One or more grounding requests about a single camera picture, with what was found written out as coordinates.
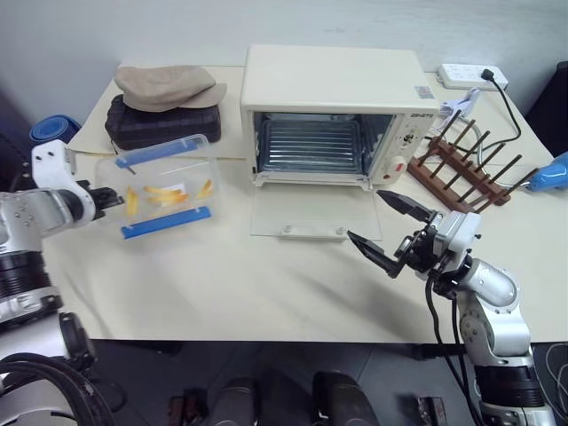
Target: floor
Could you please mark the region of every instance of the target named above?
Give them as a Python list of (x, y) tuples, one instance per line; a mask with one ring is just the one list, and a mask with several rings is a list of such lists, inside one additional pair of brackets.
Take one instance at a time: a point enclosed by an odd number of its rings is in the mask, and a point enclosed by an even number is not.
[[(264, 424), (279, 424), (275, 419), (282, 418), (278, 414), (281, 410), (280, 413), (294, 412), (296, 415), (288, 425), (312, 425), (310, 416), (298, 407), (305, 406), (305, 401), (310, 400), (312, 377), (318, 371), (341, 371), (356, 379), (371, 401), (381, 425), (420, 424), (414, 409), (416, 396), (441, 397), (450, 425), (473, 424), (444, 360), (415, 359), (415, 346), (252, 342), (177, 344), (178, 352), (168, 354), (145, 343), (95, 341), (99, 354), (97, 373), (119, 383), (128, 393), (128, 404), (116, 414), (117, 425), (167, 424), (170, 397), (182, 395), (185, 389), (207, 389), (208, 404), (212, 406), (222, 386), (237, 376), (256, 378), (263, 391), (264, 406), (268, 406), (269, 411), (270, 406), (279, 407), (273, 411), (276, 414), (272, 414), (272, 419)], [(546, 347), (537, 349), (535, 359), (540, 377), (554, 392), (553, 383), (545, 377), (543, 366)], [(473, 369), (468, 366), (472, 376)], [(103, 391), (111, 402), (116, 399), (108, 389)]]

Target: white table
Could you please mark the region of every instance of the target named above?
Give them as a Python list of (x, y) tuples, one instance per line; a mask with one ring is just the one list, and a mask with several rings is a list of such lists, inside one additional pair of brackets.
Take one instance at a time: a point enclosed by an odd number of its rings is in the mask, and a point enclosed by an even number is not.
[[(245, 162), (234, 160), (242, 158), (246, 148), (238, 117), (242, 70), (208, 70), (229, 85), (221, 104), (224, 136), (214, 146), (218, 157), (233, 159), (218, 162), (223, 187), (220, 215), (131, 241), (97, 224), (51, 237), (45, 242), (46, 263), (66, 310), (77, 312), (95, 338), (434, 342), (424, 283), (412, 271), (406, 269), (391, 280), (348, 241), (249, 235), (253, 188)], [(439, 87), (434, 76), (431, 83), (439, 100), (463, 96), (464, 91)], [(71, 142), (73, 149), (112, 153), (103, 124), (115, 94), (111, 83)], [(484, 94), (474, 117), (482, 129), (507, 137), (513, 130), (497, 96)], [(524, 135), (494, 163), (503, 164), (522, 152), (525, 158), (511, 171), (511, 180), (551, 159), (514, 111)], [(93, 179), (98, 159), (78, 155), (78, 177)], [(389, 189), (446, 210), (408, 174)], [(405, 235), (421, 227), (380, 201), (377, 211), (381, 245), (389, 254)], [(473, 255), (517, 277), (532, 339), (568, 340), (566, 192), (519, 191), (505, 206), (486, 210), (483, 219), (484, 236)], [(437, 297), (436, 305), (443, 337), (450, 342), (449, 304)]]

